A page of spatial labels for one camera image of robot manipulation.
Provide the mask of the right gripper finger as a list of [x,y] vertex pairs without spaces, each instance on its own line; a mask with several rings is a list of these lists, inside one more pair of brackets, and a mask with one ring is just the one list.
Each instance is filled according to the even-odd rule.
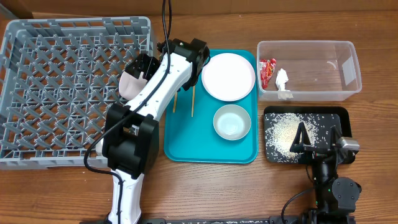
[[342,133],[336,126],[331,127],[330,133],[330,149],[336,149],[339,146],[338,140],[342,137]]
[[298,129],[290,147],[290,152],[303,153],[307,147],[311,146],[311,142],[305,128],[304,122],[298,124]]

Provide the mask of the rice grains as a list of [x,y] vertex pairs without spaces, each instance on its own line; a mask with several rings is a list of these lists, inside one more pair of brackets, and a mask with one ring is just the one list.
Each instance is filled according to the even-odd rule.
[[269,162],[297,164],[299,155],[290,152],[299,124],[303,123],[312,146],[327,147],[331,127],[340,123],[336,114],[266,113],[264,137]]

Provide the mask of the pink-white bowl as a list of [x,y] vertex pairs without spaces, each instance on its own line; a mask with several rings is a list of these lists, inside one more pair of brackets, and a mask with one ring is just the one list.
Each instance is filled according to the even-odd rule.
[[144,79],[144,73],[139,74],[139,78],[123,72],[119,81],[119,93],[120,95],[129,100],[135,98],[145,87],[147,80]]

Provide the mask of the wooden chopstick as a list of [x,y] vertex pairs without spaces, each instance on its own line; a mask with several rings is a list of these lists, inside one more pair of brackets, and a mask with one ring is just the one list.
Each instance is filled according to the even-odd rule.
[[178,92],[176,92],[175,95],[174,95],[174,103],[173,103],[172,113],[175,113],[175,111],[176,111],[176,108],[177,108],[177,99],[178,99]]
[[192,89],[192,109],[191,109],[191,117],[194,115],[194,109],[195,109],[195,92],[196,92],[196,86],[193,86]]

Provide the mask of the white tissue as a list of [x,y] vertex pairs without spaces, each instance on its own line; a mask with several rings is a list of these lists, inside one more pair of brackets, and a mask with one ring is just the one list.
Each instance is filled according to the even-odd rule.
[[278,92],[278,99],[280,100],[287,100],[293,98],[293,94],[290,93],[290,90],[285,88],[286,83],[288,82],[289,78],[287,76],[287,72],[281,68],[277,72],[277,78],[275,80],[275,84],[277,86]]

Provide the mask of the grey metal bowl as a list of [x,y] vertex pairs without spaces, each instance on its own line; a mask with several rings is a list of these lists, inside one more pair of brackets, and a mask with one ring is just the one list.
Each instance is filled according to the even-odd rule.
[[221,138],[237,141],[250,131],[251,117],[239,105],[224,105],[216,111],[213,117],[213,127]]

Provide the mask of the red snack wrapper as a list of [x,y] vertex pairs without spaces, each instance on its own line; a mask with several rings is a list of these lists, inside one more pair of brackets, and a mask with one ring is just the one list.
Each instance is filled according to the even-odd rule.
[[268,59],[260,59],[260,78],[261,78],[261,87],[265,90],[268,87],[268,83],[273,76],[276,59],[272,58]]

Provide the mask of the large white plate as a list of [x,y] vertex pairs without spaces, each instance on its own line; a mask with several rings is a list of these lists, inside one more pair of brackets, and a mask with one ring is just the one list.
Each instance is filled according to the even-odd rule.
[[238,101],[246,97],[255,84],[252,65],[243,56],[222,53],[212,56],[201,73],[205,90],[221,101]]

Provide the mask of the white paper cup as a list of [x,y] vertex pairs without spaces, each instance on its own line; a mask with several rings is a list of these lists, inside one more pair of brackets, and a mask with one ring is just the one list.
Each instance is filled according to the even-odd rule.
[[102,151],[103,151],[103,139],[101,139],[101,140],[95,145],[95,153],[96,153],[98,156],[102,156],[102,155],[103,155]]

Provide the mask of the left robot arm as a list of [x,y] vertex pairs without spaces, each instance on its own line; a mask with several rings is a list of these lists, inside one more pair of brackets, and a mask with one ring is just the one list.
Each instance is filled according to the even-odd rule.
[[166,40],[158,45],[160,59],[146,54],[127,65],[121,77],[128,102],[107,111],[102,154],[113,175],[113,204],[106,223],[139,223],[144,174],[159,153],[159,120],[174,94],[194,86],[210,50],[193,39]]

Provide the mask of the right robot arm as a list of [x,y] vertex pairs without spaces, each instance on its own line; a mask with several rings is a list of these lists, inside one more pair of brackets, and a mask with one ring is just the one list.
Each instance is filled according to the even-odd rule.
[[313,187],[304,190],[289,199],[285,209],[296,198],[309,192],[315,192],[315,208],[309,208],[293,223],[354,223],[351,214],[356,210],[356,202],[362,187],[354,180],[340,177],[337,173],[340,164],[347,164],[359,152],[359,143],[351,137],[342,135],[336,126],[331,127],[331,139],[328,147],[315,147],[310,143],[304,123],[298,125],[297,133],[290,147],[290,152],[300,155],[299,161],[312,168]]

